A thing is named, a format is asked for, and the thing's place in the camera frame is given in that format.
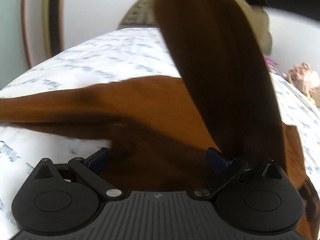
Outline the pink clothes pile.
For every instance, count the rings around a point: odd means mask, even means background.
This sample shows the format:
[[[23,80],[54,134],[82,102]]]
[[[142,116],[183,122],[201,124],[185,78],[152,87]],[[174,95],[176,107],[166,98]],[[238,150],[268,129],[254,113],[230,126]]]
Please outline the pink clothes pile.
[[[289,83],[307,98],[319,88],[319,75],[307,63],[296,64],[287,73]]]

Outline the gold tower air conditioner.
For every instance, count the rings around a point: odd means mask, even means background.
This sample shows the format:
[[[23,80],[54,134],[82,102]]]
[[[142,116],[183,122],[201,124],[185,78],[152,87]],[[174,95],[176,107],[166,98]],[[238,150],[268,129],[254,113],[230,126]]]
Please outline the gold tower air conditioner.
[[[63,2],[42,0],[42,32],[46,58],[63,51]]]

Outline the purple garment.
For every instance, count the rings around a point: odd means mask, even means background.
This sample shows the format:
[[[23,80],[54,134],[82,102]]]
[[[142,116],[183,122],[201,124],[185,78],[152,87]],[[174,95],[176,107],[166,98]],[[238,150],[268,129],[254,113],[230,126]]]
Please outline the purple garment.
[[[264,60],[269,72],[273,74],[279,74],[278,70],[276,69],[276,64],[268,56],[264,55]]]

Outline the brown knit sweater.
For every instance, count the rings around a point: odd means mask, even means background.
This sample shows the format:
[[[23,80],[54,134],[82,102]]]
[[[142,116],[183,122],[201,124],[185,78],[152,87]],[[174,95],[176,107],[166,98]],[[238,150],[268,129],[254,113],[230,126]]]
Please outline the brown knit sweater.
[[[149,76],[1,100],[1,121],[37,132],[111,141],[101,176],[126,191],[204,187],[213,146],[272,159],[304,200],[298,232],[316,239],[319,197],[298,131],[281,120],[267,66],[235,0],[156,0],[179,78]]]

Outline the olive upholstered headboard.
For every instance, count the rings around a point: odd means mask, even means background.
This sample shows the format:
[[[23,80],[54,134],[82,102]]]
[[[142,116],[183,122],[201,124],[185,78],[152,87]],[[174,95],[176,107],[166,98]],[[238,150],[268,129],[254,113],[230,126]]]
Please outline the olive upholstered headboard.
[[[156,26],[153,13],[154,1],[138,0],[124,15],[118,28],[154,28]],[[262,52],[269,55],[272,50],[272,35],[267,12],[262,7],[249,5],[245,0],[235,1],[243,10],[253,28]]]

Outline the white quilt with blue script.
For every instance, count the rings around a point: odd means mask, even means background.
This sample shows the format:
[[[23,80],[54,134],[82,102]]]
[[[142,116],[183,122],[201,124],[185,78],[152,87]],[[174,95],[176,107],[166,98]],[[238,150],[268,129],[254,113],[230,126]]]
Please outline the white quilt with blue script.
[[[1,90],[2,98],[74,89],[132,77],[167,75],[178,71],[157,28],[127,28],[88,40],[48,59]],[[305,170],[319,188],[319,109],[282,77],[272,74],[281,118],[299,131]],[[108,146],[102,140],[79,140],[1,124],[1,239],[18,228],[12,200],[34,166],[44,157],[65,163]]]

